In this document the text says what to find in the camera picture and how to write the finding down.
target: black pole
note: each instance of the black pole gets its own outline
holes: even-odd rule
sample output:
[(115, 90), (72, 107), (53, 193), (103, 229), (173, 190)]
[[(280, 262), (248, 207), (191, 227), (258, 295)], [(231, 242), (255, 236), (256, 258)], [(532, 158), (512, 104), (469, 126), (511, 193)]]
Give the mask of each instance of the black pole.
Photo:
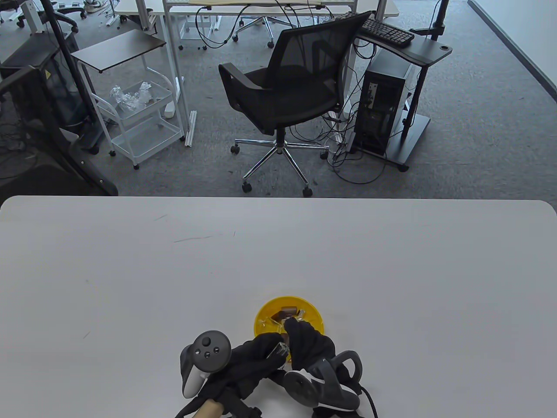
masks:
[(96, 115), (92, 108), (92, 103), (85, 91), (85, 85), (83, 84), (83, 80), (81, 79), (79, 73), (77, 72), (77, 66), (75, 65), (74, 58), (70, 55), (70, 50), (66, 44), (66, 40), (64, 38), (64, 34), (60, 30), (60, 26), (58, 25), (58, 21), (56, 20), (56, 15), (54, 13), (54, 8), (52, 7), (52, 3), (50, 0), (41, 0), (42, 6), (45, 9), (45, 15), (48, 18), (48, 22), (52, 27), (52, 32), (56, 37), (56, 41), (58, 41), (58, 45), (60, 47), (60, 51), (62, 51), (62, 55), (64, 55), (64, 59), (68, 65), (68, 69), (70, 70), (71, 76), (74, 79), (75, 85), (81, 96), (81, 100), (85, 103), (85, 107), (87, 108), (87, 113), (89, 114), (89, 118), (91, 122), (95, 121)]
[[(448, 5), (449, 0), (441, 0), (441, 6), (439, 7), (439, 11), (437, 12), (437, 18), (435, 19), (435, 23), (433, 24), (434, 29), (444, 27), (445, 15), (447, 14)], [(439, 33), (437, 31), (433, 31), (431, 39), (437, 41), (439, 39)]]

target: white cart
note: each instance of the white cart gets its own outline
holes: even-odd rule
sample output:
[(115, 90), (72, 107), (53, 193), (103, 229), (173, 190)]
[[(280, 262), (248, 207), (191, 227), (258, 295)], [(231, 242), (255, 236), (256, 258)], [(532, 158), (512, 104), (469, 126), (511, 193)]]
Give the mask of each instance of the white cart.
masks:
[[(139, 169), (140, 162), (158, 153), (177, 139), (185, 140), (180, 113), (176, 113), (178, 127), (164, 120), (162, 115), (167, 104), (174, 103), (174, 106), (177, 107), (175, 86), (163, 74), (150, 68), (145, 60), (147, 52), (163, 45), (165, 45), (164, 41), (139, 30), (132, 30), (72, 54), (77, 59), (78, 68), (84, 80), (86, 80), (85, 65), (102, 73), (125, 61), (141, 57), (145, 74), (149, 77), (123, 89), (122, 92), (133, 94), (139, 90), (143, 81), (148, 82), (151, 85), (149, 92), (152, 98), (143, 109), (130, 110), (120, 106), (114, 96), (102, 98), (93, 93), (91, 86), (85, 83), (102, 129), (109, 140), (110, 155), (115, 156), (118, 151), (133, 162), (135, 169)], [(103, 117), (113, 120), (118, 125), (120, 128), (118, 136), (114, 138), (110, 136)]]

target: mesh chair back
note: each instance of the mesh chair back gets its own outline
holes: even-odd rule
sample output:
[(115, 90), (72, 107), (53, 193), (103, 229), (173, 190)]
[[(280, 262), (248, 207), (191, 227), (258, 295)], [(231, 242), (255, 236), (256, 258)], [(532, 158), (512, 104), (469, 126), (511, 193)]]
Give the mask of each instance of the mesh chair back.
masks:
[(340, 81), (345, 56), (358, 29), (370, 14), (365, 12), (320, 25), (282, 31), (269, 61), (263, 87), (319, 80), (335, 91), (339, 104), (343, 104)]

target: floor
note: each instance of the floor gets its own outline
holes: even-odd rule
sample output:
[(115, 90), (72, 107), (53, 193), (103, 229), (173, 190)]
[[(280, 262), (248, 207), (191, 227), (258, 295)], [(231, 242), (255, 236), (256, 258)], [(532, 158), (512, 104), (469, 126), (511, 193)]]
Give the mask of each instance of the floor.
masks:
[[(397, 0), (396, 4), (400, 17), (390, 23), (429, 26), (435, 1)], [(105, 20), (101, 14), (79, 22), (81, 47), (134, 26), (128, 21), (119, 30), (116, 24), (106, 28)], [(6, 53), (6, 39), (24, 37), (15, 25), (6, 26), (12, 23), (0, 27), (1, 54)], [(224, 38), (232, 23), (232, 18), (223, 19), (217, 38)], [(408, 162), (410, 170), (399, 173), (387, 166), (377, 181), (357, 186), (339, 179), (318, 153), (292, 151), (310, 179), (314, 197), (533, 199), (557, 207), (557, 104), (464, 0), (450, 2), (446, 25), (440, 41), (454, 52), (428, 73), (418, 109), (432, 121)], [(280, 27), (273, 25), (273, 29), (278, 35)], [(244, 196), (241, 177), (265, 150), (244, 146), (239, 155), (231, 155), (229, 148), (234, 138), (269, 137), (229, 107), (217, 66), (221, 62), (232, 62), (240, 70), (266, 66), (272, 53), (266, 43), (265, 29), (256, 27), (242, 32), (238, 43), (218, 50), (200, 51), (197, 44), (185, 44), (179, 55), (190, 107), (198, 111), (193, 146), (174, 143), (135, 171), (126, 158), (109, 157), (104, 143), (93, 161), (121, 195)], [(168, 74), (161, 52), (151, 52), (148, 61)], [(358, 61), (359, 75), (366, 65)], [(101, 93), (141, 75), (140, 61), (104, 74), (91, 73)], [(315, 120), (299, 131), (314, 137), (323, 127)], [(364, 157), (346, 162), (340, 173), (361, 182), (374, 178), (382, 167)], [(302, 183), (279, 157), (254, 174), (251, 184), (250, 196), (301, 196)]]

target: black desk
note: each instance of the black desk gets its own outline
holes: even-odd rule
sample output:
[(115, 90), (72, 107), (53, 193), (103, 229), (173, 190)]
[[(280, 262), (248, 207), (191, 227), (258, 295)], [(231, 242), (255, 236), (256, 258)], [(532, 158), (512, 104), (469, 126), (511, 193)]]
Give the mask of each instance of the black desk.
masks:
[(452, 52), (452, 48), (450, 46), (443, 45), (437, 41), (432, 41), (431, 39), (427, 39), (426, 37), (420, 35), (415, 35), (415, 38), (406, 48), (397, 48), (375, 38), (369, 38), (360, 34), (358, 34), (358, 38), (363, 41), (374, 43), (377, 46), (386, 49), (419, 67), (431, 67), (433, 64), (441, 61)]
[(103, 72), (164, 45), (166, 42), (133, 29), (73, 52), (72, 56), (98, 72)]

